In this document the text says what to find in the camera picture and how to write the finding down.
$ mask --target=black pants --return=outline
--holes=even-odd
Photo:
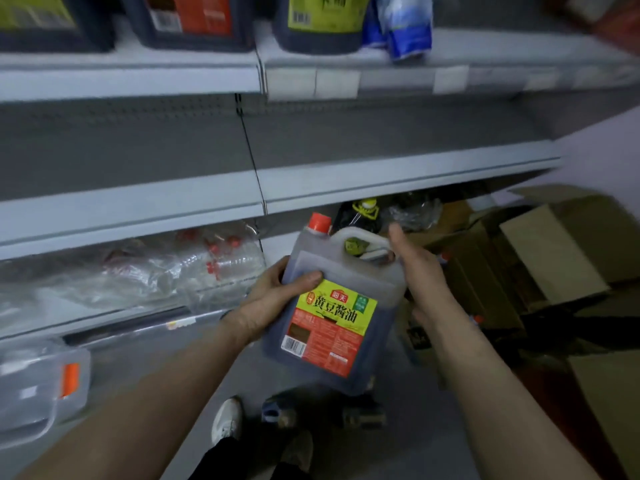
[[[240,442],[235,438],[222,438],[207,451],[189,480],[244,480],[247,460]],[[278,463],[271,480],[311,480],[295,465]]]

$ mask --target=plastic jug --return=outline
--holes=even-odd
[[[61,340],[0,349],[0,449],[33,441],[86,404],[89,351]]]
[[[406,284],[399,261],[377,266],[349,255],[347,239],[390,249],[387,239],[356,227],[331,237],[331,218],[313,214],[302,230],[282,282],[319,269],[322,281],[286,306],[262,339],[265,355],[347,395],[362,394],[387,341]]]
[[[248,52],[253,0],[122,0],[140,41],[152,48]]]
[[[273,34],[289,52],[348,54],[362,46],[369,0],[278,0]]]
[[[104,52],[113,42],[99,0],[0,0],[0,52]]]

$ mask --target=white handle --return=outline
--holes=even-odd
[[[359,227],[344,227],[331,236],[331,240],[345,242],[351,237],[356,237],[370,244],[375,245],[376,249],[384,248],[391,249],[391,244],[386,237],[374,234],[368,230],[361,229]]]

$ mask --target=sneaker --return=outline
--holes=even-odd
[[[314,440],[307,429],[303,429],[293,438],[282,453],[280,461],[297,466],[304,473],[309,473],[311,457],[314,454]]]
[[[211,428],[211,442],[217,445],[222,438],[240,439],[242,433],[242,404],[232,397],[222,403]]]

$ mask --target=blue and white package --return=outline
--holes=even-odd
[[[378,0],[380,27],[391,60],[431,49],[432,12],[431,0]]]
[[[380,30],[376,0],[369,2],[364,15],[364,23],[362,24],[362,46],[374,48],[387,46],[387,38],[382,34],[382,30]]]

